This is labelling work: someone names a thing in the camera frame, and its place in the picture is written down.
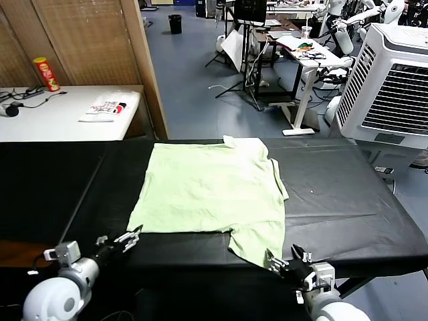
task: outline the gray floor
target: gray floor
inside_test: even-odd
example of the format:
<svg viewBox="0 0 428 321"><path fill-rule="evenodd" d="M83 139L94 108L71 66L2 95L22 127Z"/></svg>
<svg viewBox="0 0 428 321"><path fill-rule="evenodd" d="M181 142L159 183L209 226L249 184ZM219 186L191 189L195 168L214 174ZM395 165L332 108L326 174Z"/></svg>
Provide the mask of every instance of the gray floor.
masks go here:
<svg viewBox="0 0 428 321"><path fill-rule="evenodd" d="M183 33L169 33L169 14L183 16ZM153 22L147 31L148 43L157 76L160 94L171 138L221 138L224 134L242 137L283 137L281 131L290 128L281 112L258 112L237 94L220 99L215 95L231 86L240 76L224 65L204 65L213 57L215 40L224 32L224 24L216 28L215 21L195 17L193 7L161 7L155 12L143 12ZM275 73L263 70L263 76L273 85ZM275 72L283 85L290 87L296 65L276 64ZM313 96L315 106L319 99ZM319 114L326 104L314 107ZM327 127L323 121L320 134ZM428 175L409 169L397 180L395 194L421 230L428 235ZM428 282L422 272L400 277L377 278L359 289L346 301L364 310L372 321L426 320L428 315Z"/></svg>

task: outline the electronic device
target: electronic device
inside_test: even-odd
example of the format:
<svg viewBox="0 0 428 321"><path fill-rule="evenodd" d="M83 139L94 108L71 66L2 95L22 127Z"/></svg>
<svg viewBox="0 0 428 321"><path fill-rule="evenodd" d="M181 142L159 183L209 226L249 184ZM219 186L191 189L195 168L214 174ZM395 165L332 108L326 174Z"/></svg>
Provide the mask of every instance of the electronic device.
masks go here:
<svg viewBox="0 0 428 321"><path fill-rule="evenodd" d="M404 172L428 146L427 81L428 30L373 23L335 120L384 178Z"/></svg>
<svg viewBox="0 0 428 321"><path fill-rule="evenodd" d="M10 104L0 105L0 115L6 117L15 117L19 114L18 107L23 106L22 103L12 102Z"/></svg>
<svg viewBox="0 0 428 321"><path fill-rule="evenodd" d="M234 19L264 23L267 0L236 0Z"/></svg>
<svg viewBox="0 0 428 321"><path fill-rule="evenodd" d="M205 0L196 0L195 10L197 17L205 18Z"/></svg>

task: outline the white table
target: white table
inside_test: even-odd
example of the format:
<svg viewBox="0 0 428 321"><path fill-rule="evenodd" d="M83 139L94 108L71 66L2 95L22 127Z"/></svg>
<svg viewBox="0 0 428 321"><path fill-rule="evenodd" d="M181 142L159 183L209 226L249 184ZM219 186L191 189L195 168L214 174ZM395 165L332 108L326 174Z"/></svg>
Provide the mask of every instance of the white table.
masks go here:
<svg viewBox="0 0 428 321"><path fill-rule="evenodd" d="M287 118L288 122L291 124L292 129L284 129L282 131L282 134L284 136L295 136L295 135L306 135L306 134L314 134L314 130L311 128L300 128L302 125L303 117L305 115L305 111L308 107L308 102L310 99L310 93L312 91L312 87L315 82L316 77L316 70L319 67L343 67L344 62L340 60L336 55L328 51L325 47L321 46L319 43L317 43L313 39L307 39L306 42L312 42L312 47L314 48L314 51L324 54L326 56L326 59L319 59L319 60L300 60L302 56L302 52L298 51L290 51L288 48L285 47L285 49L290 53L291 56L293 56L297 62L303 67L304 72L307 73L308 79L306 80L304 91L303 91L303 97L300 100L299 107L297 110L296 117L294 119L294 122L292 122L291 119L291 113L288 110L288 104L279 104L282 107L282 111Z"/></svg>
<svg viewBox="0 0 428 321"><path fill-rule="evenodd" d="M11 92L13 88L2 88ZM15 88L24 92L27 88ZM122 140L136 112L143 119L145 134L150 136L151 125L145 106L143 87L132 86L63 86L67 94L54 96L37 108L19 108L15 117L0 116L0 142L48 142L48 141L100 141ZM121 91L134 91L139 95L128 97L126 108L114 122L79 122L97 97ZM19 100L26 106L36 106L53 92ZM10 104L10 98L2 104Z"/></svg>

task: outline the light green t-shirt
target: light green t-shirt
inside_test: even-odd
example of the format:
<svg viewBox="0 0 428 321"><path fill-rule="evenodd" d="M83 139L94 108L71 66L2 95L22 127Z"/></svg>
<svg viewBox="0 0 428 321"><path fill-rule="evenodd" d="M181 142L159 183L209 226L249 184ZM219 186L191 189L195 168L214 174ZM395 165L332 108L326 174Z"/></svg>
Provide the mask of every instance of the light green t-shirt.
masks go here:
<svg viewBox="0 0 428 321"><path fill-rule="evenodd" d="M282 257L284 201L278 163L258 138L224 144L155 144L128 230L231 232L229 249L265 266L267 248Z"/></svg>

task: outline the pringles can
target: pringles can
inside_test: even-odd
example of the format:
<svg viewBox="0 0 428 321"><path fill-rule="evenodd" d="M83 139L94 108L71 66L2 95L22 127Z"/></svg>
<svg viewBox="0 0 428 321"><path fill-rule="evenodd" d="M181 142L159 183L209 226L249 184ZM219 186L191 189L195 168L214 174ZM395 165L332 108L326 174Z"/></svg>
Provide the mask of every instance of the pringles can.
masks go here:
<svg viewBox="0 0 428 321"><path fill-rule="evenodd" d="M38 57L33 60L45 81L46 86L51 92L56 92L60 89L60 85L56 81L55 75L52 73L46 57Z"/></svg>

